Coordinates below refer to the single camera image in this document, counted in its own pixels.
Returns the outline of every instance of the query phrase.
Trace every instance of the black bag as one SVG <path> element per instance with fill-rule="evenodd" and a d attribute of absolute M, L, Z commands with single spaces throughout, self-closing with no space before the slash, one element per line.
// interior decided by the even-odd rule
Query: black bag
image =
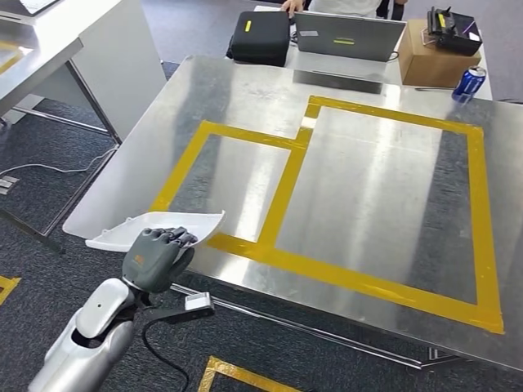
<path fill-rule="evenodd" d="M 287 12 L 242 12 L 238 18 L 227 57 L 282 67 L 287 60 L 290 38 Z"/>

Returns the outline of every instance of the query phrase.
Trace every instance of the laptop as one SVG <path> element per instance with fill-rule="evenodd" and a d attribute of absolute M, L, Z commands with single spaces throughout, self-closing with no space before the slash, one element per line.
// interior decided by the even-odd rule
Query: laptop
<path fill-rule="evenodd" d="M 300 51 L 355 59 L 388 61 L 406 22 L 297 12 Z"/>

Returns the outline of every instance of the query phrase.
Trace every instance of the yellow tape rectangle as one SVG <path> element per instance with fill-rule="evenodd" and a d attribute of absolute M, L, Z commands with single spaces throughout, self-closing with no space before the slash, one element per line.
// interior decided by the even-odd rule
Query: yellow tape rectangle
<path fill-rule="evenodd" d="M 291 151 L 288 160 L 279 181 L 278 187 L 275 192 L 257 242 L 253 243 L 226 234 L 217 234 L 208 241 L 208 245 L 223 252 L 247 257 L 254 261 L 320 282 L 354 290 L 368 296 L 374 296 L 385 301 L 408 306 L 461 323 L 481 327 L 490 332 L 503 333 L 503 324 L 501 318 L 501 306 L 500 304 L 496 274 L 486 162 L 485 161 L 483 146 L 483 130 L 481 127 L 319 96 L 311 96 L 309 99 L 304 119 L 309 120 L 309 123 L 314 123 L 314 120 L 318 117 L 321 107 L 388 118 L 466 136 L 474 271 L 478 292 L 478 303 L 475 305 L 455 300 L 358 271 L 343 269 L 325 261 L 318 261 L 306 256 L 275 249 L 275 240 L 278 236 L 278 232 L 292 196 L 302 163 L 306 154 L 309 142 L 313 133 L 313 129 L 310 127 L 300 127 L 295 139 L 288 139 L 202 122 L 178 164 L 158 194 L 150 210 L 166 211 L 191 169 L 191 166 L 199 154 L 208 135 L 215 134 L 288 149 Z"/>

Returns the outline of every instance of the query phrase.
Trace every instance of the stainless steel tabletop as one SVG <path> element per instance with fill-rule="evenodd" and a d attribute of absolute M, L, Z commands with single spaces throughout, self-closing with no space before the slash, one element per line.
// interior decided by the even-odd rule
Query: stainless steel tabletop
<path fill-rule="evenodd" d="M 192 270 L 523 369 L 523 109 L 307 77 L 189 57 L 63 229 L 224 209 Z"/>
<path fill-rule="evenodd" d="M 18 104 L 82 47 L 78 35 L 63 33 L 57 27 L 0 20 L 0 48 L 16 56 L 0 73 L 0 115 Z"/>

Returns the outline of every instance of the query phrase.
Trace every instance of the robotic arm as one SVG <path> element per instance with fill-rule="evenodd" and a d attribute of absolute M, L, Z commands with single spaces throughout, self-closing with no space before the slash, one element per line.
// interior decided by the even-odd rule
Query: robotic arm
<path fill-rule="evenodd" d="M 197 240 L 184 228 L 143 230 L 125 255 L 122 278 L 100 284 L 77 310 L 47 352 L 29 391 L 98 390 L 131 346 L 134 315 L 140 309 L 152 323 L 183 323 L 214 314 L 208 293 L 186 297 L 182 311 L 148 310 L 149 295 L 168 290 L 192 260 L 190 245 Z"/>

